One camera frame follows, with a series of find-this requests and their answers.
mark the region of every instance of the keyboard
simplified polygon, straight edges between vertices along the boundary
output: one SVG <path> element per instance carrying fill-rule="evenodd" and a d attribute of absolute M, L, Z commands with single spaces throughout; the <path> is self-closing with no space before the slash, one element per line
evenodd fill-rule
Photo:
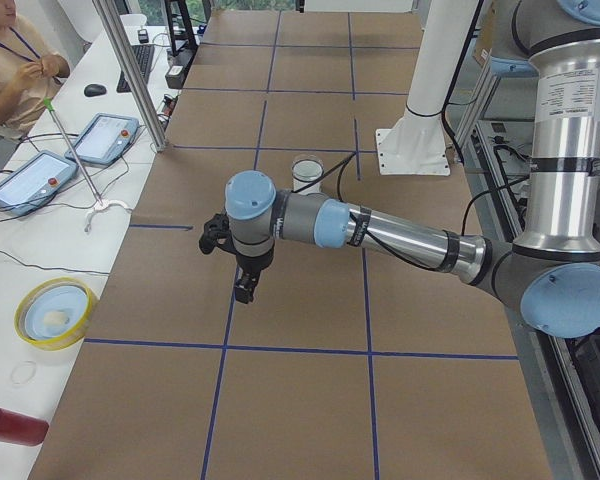
<path fill-rule="evenodd" d="M 141 45 L 131 45 L 131 49 L 136 56 L 138 66 L 140 67 L 140 73 L 144 79 L 144 83 L 149 81 L 149 75 L 151 74 L 151 62 L 153 61 L 153 50 L 154 46 L 150 43 L 144 43 Z M 120 79 L 118 80 L 118 86 L 116 92 L 130 92 L 131 87 L 127 80 L 124 78 L 124 72 L 120 72 Z"/>

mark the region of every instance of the green foliage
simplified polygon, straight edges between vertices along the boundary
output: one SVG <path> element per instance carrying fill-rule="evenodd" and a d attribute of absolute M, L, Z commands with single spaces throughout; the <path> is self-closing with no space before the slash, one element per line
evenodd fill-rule
<path fill-rule="evenodd" d="M 162 0 L 139 0 L 142 13 L 147 16 L 149 25 L 162 25 Z M 225 10 L 295 10 L 295 0 L 216 0 L 216 8 Z M 200 0 L 187 0 L 189 16 L 204 20 L 204 10 Z"/>

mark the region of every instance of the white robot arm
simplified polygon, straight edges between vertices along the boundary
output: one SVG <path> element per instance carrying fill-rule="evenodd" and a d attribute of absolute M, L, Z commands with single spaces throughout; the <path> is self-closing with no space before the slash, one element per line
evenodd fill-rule
<path fill-rule="evenodd" d="M 498 6 L 506 16 L 498 32 L 505 47 L 528 57 L 539 74 L 525 231 L 512 244 L 459 236 L 323 195 L 276 191 L 261 172 L 242 172 L 227 184 L 226 213 L 209 221 L 200 239 L 204 253 L 217 246 L 236 255 L 238 301 L 253 300 L 279 238 L 362 246 L 453 273 L 557 337 L 600 327 L 600 244 L 592 234 L 600 182 L 600 0 Z"/>

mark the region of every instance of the white desk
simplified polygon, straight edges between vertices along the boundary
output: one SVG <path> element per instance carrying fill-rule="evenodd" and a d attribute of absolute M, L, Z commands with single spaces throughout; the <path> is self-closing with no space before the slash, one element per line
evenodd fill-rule
<path fill-rule="evenodd" d="M 137 43 L 136 31 L 135 27 L 128 28 L 131 43 Z M 163 28 L 150 27 L 150 39 L 163 31 Z M 161 44 L 165 40 L 165 37 L 158 37 L 156 43 Z M 165 48 L 156 47 L 153 62 L 155 66 L 148 87 L 157 109 L 164 94 L 174 96 L 177 92 L 168 89 L 164 79 L 168 70 Z M 120 67 L 113 49 L 103 32 L 53 100 L 67 132 L 80 133 L 93 116 L 100 112 L 136 117 L 143 123 L 132 94 L 119 94 L 115 91 L 119 73 Z M 89 83 L 105 85 L 107 94 L 85 97 L 83 90 Z M 57 131 L 51 116 L 45 112 L 30 136 Z M 66 151 L 66 145 L 60 137 L 52 140 L 42 137 L 34 139 L 34 142 L 39 149 L 59 154 Z M 17 168 L 35 153 L 32 145 L 21 145 L 6 168 Z M 128 173 L 111 185 L 104 197 L 123 200 L 134 207 L 149 174 L 154 154 L 151 138 L 145 130 L 133 148 L 125 154 Z M 89 171 L 94 174 L 96 186 L 103 189 L 126 168 L 124 162 L 118 161 L 97 174 L 95 172 L 102 169 L 89 167 Z M 82 177 L 78 174 L 74 181 L 80 180 Z M 82 181 L 58 195 L 51 203 L 89 206 L 93 201 L 91 191 Z M 85 214 L 86 210 L 49 206 L 28 217 L 0 223 L 0 250 L 15 255 L 25 263 L 109 272 L 129 225 L 130 215 L 119 207 L 99 213 L 93 218 L 91 233 L 86 234 L 83 231 Z M 4 218 L 9 217 L 0 213 L 0 219 Z M 38 350 L 17 336 L 13 318 L 18 304 L 29 291 L 46 280 L 62 276 L 82 280 L 98 296 L 107 281 L 106 275 L 26 268 L 0 254 L 0 407 L 49 421 L 56 410 L 81 342 L 58 352 Z M 26 373 L 25 370 L 32 367 L 35 367 L 35 375 L 29 381 L 21 385 L 18 385 L 17 378 L 16 382 L 13 381 L 14 376 Z M 40 447 L 0 443 L 0 480 L 27 478 L 39 451 Z"/>

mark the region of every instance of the blue lanyard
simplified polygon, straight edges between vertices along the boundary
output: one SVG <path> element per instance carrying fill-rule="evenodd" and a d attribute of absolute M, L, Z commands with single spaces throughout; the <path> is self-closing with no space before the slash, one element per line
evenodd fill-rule
<path fill-rule="evenodd" d="M 33 55 L 34 55 L 36 58 L 38 58 L 38 59 L 40 58 L 40 55 L 38 55 L 38 52 L 36 52 L 36 51 L 33 49 L 33 47 L 32 47 L 31 45 L 29 45 L 29 42 L 27 42 L 27 41 L 26 41 L 26 40 L 25 40 L 25 39 L 22 37 L 22 35 L 20 35 L 18 32 L 16 32 L 16 31 L 15 31 L 15 30 L 14 30 L 12 27 L 9 27 L 9 30 L 11 30 L 11 31 L 14 33 L 14 35 L 15 35 L 16 37 L 18 37 L 18 40 L 20 40 L 20 41 L 22 42 L 22 44 L 23 44 L 25 47 L 27 47 L 27 48 L 29 49 L 29 51 L 30 51 L 31 53 L 33 53 Z M 27 62 L 33 62 L 33 61 L 34 61 L 32 58 L 25 57 L 24 55 L 21 55 L 21 54 L 19 54 L 18 52 L 14 51 L 13 49 L 11 49 L 11 48 L 7 47 L 7 46 L 6 46 L 4 43 L 2 43 L 2 42 L 0 42 L 0 48 L 4 48 L 5 50 L 7 50 L 7 51 L 9 51 L 9 52 L 13 53 L 14 55 L 16 55 L 16 56 L 18 56 L 18 57 L 22 58 L 23 60 L 25 60 L 25 61 L 27 61 Z"/>

